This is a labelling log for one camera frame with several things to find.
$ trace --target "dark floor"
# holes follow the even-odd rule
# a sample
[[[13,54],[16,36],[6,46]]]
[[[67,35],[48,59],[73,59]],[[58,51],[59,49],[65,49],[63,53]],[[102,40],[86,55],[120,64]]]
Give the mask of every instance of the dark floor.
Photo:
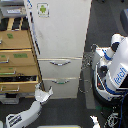
[[[128,8],[128,1],[125,0],[121,3],[120,0],[93,0],[91,8],[91,16],[89,28],[87,33],[85,52],[91,51],[91,45],[97,44],[99,46],[109,46],[111,36],[114,33],[120,33],[126,36],[120,23],[120,12],[122,9]],[[84,89],[86,84],[80,81],[81,88]],[[105,123],[105,119],[100,113],[99,109],[89,109],[86,95],[78,91],[77,99],[59,99],[50,100],[42,108],[40,117],[27,128],[37,128],[41,125],[79,125],[83,128],[92,128],[93,122],[90,118],[91,115],[98,117],[101,128]],[[5,117],[8,114],[16,114],[23,110],[29,109],[34,99],[20,99],[18,105],[3,105],[0,104],[0,120],[5,122]]]

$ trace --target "robot body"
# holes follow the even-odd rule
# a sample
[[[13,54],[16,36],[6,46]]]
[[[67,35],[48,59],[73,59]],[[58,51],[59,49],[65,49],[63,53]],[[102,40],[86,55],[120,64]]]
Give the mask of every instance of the robot body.
[[[97,49],[101,51],[98,57],[100,59],[95,62]],[[92,64],[94,92],[103,102],[116,104],[128,90],[128,37],[115,34],[111,47],[97,49]]]
[[[40,102],[34,101],[29,110],[16,115],[8,115],[6,117],[7,128],[25,128],[28,124],[31,124],[38,118],[41,108]]]

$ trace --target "wooden cabinet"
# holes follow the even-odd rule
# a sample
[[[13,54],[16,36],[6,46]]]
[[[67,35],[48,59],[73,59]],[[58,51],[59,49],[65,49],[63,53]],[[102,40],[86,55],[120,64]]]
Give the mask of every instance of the wooden cabinet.
[[[34,96],[35,85],[41,79],[30,31],[12,31],[13,21],[10,18],[7,30],[0,31],[0,101],[7,104],[18,102],[12,98],[9,102],[6,94]]]

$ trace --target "cable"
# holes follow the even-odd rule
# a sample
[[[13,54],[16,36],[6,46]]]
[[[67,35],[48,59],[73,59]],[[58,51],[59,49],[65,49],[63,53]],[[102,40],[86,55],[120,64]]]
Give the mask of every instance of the cable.
[[[93,56],[84,53],[83,60],[82,60],[82,68],[81,68],[82,70],[92,65],[92,58]]]
[[[91,85],[90,85],[90,88],[89,88],[89,90],[87,90],[87,91],[82,91],[81,88],[80,88],[80,86],[79,86],[79,91],[82,92],[82,93],[88,93],[88,92],[92,89],[92,83],[91,83],[89,80],[83,80],[83,81],[89,82],[89,83],[91,84]]]
[[[112,113],[107,121],[105,122],[104,128],[106,127],[106,125],[108,124],[109,127],[114,128],[114,126],[118,123],[118,113]]]
[[[92,44],[92,46],[91,46],[91,51],[92,51],[92,53],[94,53],[95,51],[93,50],[93,47],[95,46],[95,50],[96,50],[96,48],[98,48],[99,46],[97,45],[97,44]]]
[[[122,121],[122,107],[123,107],[123,102],[124,102],[124,98],[125,96],[128,94],[128,90],[125,92],[124,96],[123,96],[123,99],[122,99],[122,102],[121,102],[121,116],[120,116],[120,122],[119,122],[119,127],[121,126],[121,121]]]

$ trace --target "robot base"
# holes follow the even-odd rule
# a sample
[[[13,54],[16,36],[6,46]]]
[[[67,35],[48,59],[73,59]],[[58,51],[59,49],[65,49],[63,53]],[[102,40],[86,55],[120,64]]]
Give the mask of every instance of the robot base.
[[[107,107],[113,107],[113,106],[117,106],[119,104],[119,99],[112,99],[111,101],[108,101],[106,99],[104,99],[96,90],[95,87],[95,79],[94,79],[94,71],[92,70],[92,89],[93,89],[93,94],[96,98],[96,100],[103,106],[107,106]]]

